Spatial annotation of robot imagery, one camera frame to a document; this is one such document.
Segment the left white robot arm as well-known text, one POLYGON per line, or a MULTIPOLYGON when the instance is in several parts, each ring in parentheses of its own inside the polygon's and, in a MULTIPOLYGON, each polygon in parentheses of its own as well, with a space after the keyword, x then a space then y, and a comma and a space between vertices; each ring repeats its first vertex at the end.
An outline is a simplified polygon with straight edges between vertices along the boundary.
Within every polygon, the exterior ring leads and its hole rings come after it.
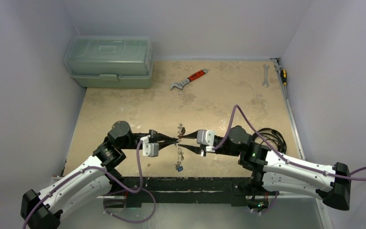
POLYGON ((95 188, 93 182, 101 177, 105 180, 105 190, 111 195, 141 192, 144 189, 144 181, 139 153, 156 157, 162 148, 175 145, 179 141, 177 137, 169 137, 155 130, 134 134, 126 121, 115 122, 103 143, 79 167, 53 185, 38 192, 31 189, 23 195, 20 211, 24 219, 22 227, 56 229, 60 225, 66 202, 85 187, 95 188), (127 187, 123 184, 121 175, 115 169, 126 158, 123 152, 125 149, 136 151, 139 170, 137 187, 127 187))

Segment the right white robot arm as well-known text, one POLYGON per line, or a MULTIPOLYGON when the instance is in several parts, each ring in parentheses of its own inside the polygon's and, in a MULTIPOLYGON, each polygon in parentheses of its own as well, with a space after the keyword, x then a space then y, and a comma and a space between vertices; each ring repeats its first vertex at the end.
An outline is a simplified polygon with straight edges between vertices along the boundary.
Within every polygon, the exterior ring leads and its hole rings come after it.
POLYGON ((253 140, 241 126, 229 130, 228 137, 216 136, 212 130, 197 130, 179 138, 194 139, 198 146, 184 145, 196 154, 214 153, 238 157, 238 164, 252 171, 248 187, 254 194, 292 192, 321 200, 325 205, 350 209, 351 181, 346 164, 322 165, 276 153, 253 140))

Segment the key with blue tag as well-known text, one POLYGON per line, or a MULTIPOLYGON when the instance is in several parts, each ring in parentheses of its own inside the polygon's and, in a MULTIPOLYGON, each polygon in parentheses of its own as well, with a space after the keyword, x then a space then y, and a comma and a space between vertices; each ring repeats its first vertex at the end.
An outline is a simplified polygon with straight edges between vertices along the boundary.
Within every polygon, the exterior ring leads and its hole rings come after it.
POLYGON ((176 170, 177 170, 178 172, 181 172, 181 171, 183 170, 183 167, 182 167, 182 166, 178 166, 178 167, 176 168, 176 170))

